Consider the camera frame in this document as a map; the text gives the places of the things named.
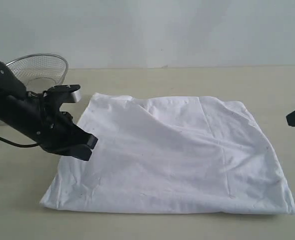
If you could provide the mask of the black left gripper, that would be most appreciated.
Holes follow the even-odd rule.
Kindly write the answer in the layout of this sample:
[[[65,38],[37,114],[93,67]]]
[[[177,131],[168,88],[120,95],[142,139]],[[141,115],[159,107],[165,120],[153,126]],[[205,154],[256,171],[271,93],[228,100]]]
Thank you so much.
[[[0,120],[48,153],[90,160],[98,138],[75,125],[69,114],[49,110],[38,98],[0,97]]]

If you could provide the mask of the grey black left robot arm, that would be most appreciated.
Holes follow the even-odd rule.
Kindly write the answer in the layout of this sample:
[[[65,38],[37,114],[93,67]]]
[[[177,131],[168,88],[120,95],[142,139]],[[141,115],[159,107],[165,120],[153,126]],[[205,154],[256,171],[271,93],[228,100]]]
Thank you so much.
[[[35,141],[44,151],[88,161],[98,138],[82,130],[60,107],[79,101],[78,84],[55,85],[40,93],[28,91],[0,61],[0,120]]]

